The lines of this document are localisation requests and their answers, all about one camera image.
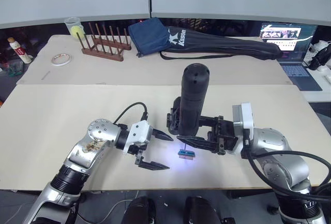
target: bottle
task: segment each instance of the bottle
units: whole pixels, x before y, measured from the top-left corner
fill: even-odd
[[[29,55],[26,54],[25,50],[21,47],[21,45],[17,41],[14,40],[14,38],[12,37],[8,38],[8,42],[15,51],[15,53],[21,58],[21,60],[25,64],[31,63],[32,60],[29,57]]]

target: floor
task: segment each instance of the floor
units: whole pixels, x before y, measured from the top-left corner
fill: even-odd
[[[85,202],[81,203],[79,213],[91,222],[102,220],[110,208],[123,199],[133,199],[137,194],[133,191],[104,191],[87,193]],[[141,190],[139,196],[148,196],[156,203],[159,224],[180,224],[185,200],[188,196],[201,196],[207,199],[221,218],[233,217],[236,224],[271,223],[281,224],[279,215],[270,215],[266,211],[268,205],[277,206],[274,193],[229,200],[226,191],[222,190]],[[0,191],[0,223],[21,223],[32,206],[35,196]],[[129,202],[120,203],[105,220],[105,224],[120,224]],[[19,212],[6,222],[17,211]],[[79,217],[76,224],[84,224]]]

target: laptop screen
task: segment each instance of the laptop screen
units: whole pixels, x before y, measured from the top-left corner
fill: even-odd
[[[283,51],[279,62],[302,62],[315,33],[315,25],[263,23],[260,37]]]

